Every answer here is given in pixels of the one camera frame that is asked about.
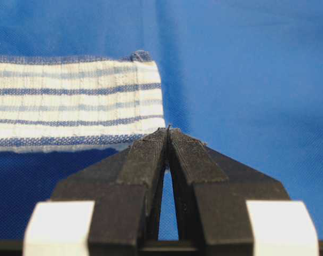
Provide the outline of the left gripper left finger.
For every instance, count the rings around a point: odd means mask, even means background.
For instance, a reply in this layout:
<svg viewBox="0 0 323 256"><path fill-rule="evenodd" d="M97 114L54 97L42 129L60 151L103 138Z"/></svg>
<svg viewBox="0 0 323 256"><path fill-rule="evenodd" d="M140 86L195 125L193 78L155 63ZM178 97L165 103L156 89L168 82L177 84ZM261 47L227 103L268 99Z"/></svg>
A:
<svg viewBox="0 0 323 256"><path fill-rule="evenodd" d="M158 239L166 148L161 128L57 183L52 201L95 202L90 255L137 255Z"/></svg>

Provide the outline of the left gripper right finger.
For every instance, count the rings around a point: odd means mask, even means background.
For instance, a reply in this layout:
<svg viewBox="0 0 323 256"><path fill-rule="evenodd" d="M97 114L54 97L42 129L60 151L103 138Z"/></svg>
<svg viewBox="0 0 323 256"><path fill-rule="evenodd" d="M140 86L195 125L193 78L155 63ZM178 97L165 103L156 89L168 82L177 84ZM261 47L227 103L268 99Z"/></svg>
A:
<svg viewBox="0 0 323 256"><path fill-rule="evenodd" d="M178 236L200 255L252 255L247 200L289 200L282 183L183 134L169 131Z"/></svg>

